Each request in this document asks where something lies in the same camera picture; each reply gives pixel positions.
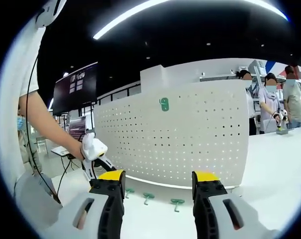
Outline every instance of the ceiling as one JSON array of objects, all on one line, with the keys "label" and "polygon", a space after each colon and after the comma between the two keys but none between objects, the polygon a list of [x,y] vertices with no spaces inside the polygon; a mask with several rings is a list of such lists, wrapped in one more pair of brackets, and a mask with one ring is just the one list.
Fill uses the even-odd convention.
[{"label": "ceiling", "polygon": [[64,72],[96,61],[98,95],[138,81],[141,70],[159,64],[228,57],[300,62],[301,0],[272,1],[289,22],[242,0],[171,0],[93,39],[111,20],[145,1],[67,1],[47,27],[39,51],[39,93],[47,105]]}]

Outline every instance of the monitor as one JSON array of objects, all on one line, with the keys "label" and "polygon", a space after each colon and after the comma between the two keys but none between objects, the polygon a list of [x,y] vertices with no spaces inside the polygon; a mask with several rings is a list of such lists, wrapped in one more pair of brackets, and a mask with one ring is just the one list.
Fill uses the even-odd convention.
[{"label": "monitor", "polygon": [[86,133],[86,117],[82,116],[77,119],[70,120],[69,134],[78,141],[82,141]]},{"label": "monitor", "polygon": [[55,83],[53,114],[79,109],[96,101],[97,63],[79,69]]}]

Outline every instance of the green hook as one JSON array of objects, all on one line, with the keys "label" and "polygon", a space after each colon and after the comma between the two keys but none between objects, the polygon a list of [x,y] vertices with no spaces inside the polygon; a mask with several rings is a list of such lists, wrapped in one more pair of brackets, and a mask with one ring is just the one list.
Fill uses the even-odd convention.
[{"label": "green hook", "polygon": [[176,213],[179,213],[179,210],[177,210],[178,205],[183,204],[185,202],[185,200],[182,199],[171,199],[170,201],[176,205],[174,210]]},{"label": "green hook", "polygon": [[133,188],[127,188],[127,189],[125,189],[125,191],[126,191],[125,198],[128,198],[129,193],[134,193],[135,192],[135,190]]},{"label": "green hook", "polygon": [[148,200],[148,199],[152,199],[152,198],[155,197],[155,196],[154,196],[153,194],[151,194],[151,193],[143,193],[143,195],[144,195],[144,197],[146,198],[146,200],[145,200],[145,202],[144,202],[144,205],[148,205],[148,203],[147,203],[147,200]]}]

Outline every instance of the pegboard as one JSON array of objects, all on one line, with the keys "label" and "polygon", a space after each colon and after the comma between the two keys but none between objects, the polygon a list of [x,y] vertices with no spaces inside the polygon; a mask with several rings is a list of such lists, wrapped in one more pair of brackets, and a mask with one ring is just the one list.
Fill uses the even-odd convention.
[{"label": "pegboard", "polygon": [[[163,111],[160,100],[168,99]],[[191,172],[209,171],[238,186],[248,151],[248,107],[242,80],[192,83],[95,106],[96,136],[126,174],[191,186]]]}]

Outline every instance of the white table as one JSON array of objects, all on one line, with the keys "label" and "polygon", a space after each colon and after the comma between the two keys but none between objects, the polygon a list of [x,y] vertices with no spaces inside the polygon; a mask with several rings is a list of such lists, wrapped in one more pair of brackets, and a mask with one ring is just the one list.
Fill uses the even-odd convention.
[{"label": "white table", "polygon": [[[57,187],[60,176],[53,179]],[[191,190],[166,188],[126,178],[126,187],[135,189],[124,200],[121,238],[184,239],[196,238],[192,215]],[[89,190],[81,169],[68,173],[62,181],[60,199],[67,204],[81,192]],[[144,205],[143,192],[155,199]],[[269,229],[282,231],[301,206],[301,128],[287,135],[275,133],[249,137],[249,150],[242,184],[233,190],[259,213],[259,220]],[[185,204],[174,212],[171,198]]]}]

